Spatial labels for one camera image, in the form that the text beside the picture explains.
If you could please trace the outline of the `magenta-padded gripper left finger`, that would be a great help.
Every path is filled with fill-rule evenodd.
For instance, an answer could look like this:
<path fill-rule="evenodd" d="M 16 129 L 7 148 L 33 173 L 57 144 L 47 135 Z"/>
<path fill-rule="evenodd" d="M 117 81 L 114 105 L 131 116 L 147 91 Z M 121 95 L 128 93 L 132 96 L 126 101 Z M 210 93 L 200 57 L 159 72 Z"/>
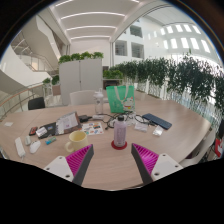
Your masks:
<path fill-rule="evenodd" d="M 93 145 L 90 144 L 67 157 L 56 157 L 44 170 L 81 186 L 93 155 Z"/>

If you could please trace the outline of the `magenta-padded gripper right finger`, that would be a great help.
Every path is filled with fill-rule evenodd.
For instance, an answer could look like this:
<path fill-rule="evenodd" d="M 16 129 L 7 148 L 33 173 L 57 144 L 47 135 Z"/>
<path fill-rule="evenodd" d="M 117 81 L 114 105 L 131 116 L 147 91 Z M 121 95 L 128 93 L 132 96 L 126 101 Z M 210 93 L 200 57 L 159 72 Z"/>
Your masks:
<path fill-rule="evenodd" d="M 156 154 L 135 143 L 131 146 L 131 153 L 135 159 L 144 185 L 182 169 L 182 166 L 168 154 Z"/>

